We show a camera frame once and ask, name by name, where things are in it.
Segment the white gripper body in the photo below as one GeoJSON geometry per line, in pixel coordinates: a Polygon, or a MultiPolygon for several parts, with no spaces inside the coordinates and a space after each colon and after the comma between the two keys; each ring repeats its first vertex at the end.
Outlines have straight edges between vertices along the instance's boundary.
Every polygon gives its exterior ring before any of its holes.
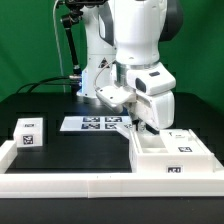
{"type": "Polygon", "coordinates": [[[157,131],[173,124],[175,102],[171,91],[154,96],[137,91],[136,101],[128,102],[125,106],[133,120],[142,120],[157,131]]]}

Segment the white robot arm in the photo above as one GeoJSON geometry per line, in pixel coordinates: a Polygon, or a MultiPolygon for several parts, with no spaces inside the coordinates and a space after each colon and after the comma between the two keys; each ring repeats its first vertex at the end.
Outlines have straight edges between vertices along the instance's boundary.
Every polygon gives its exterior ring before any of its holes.
{"type": "Polygon", "coordinates": [[[158,44],[183,23],[180,0],[84,0],[87,66],[78,95],[126,110],[155,130],[174,120],[174,76],[160,62],[158,44]]]}

